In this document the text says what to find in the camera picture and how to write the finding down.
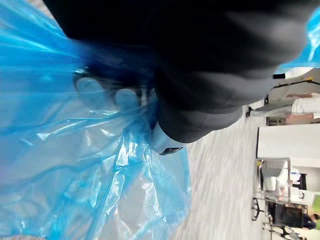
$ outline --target blue plastic bag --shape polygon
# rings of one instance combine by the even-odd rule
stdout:
[[[28,3],[0,2],[0,237],[170,237],[190,209],[190,173],[186,150],[151,150],[152,59],[74,42]],[[79,82],[88,72],[109,78]],[[138,105],[115,103],[123,84]]]
[[[313,67],[320,68],[320,8],[318,8],[307,27],[307,42],[299,57],[281,65],[278,72],[285,72],[286,69],[294,67]]]

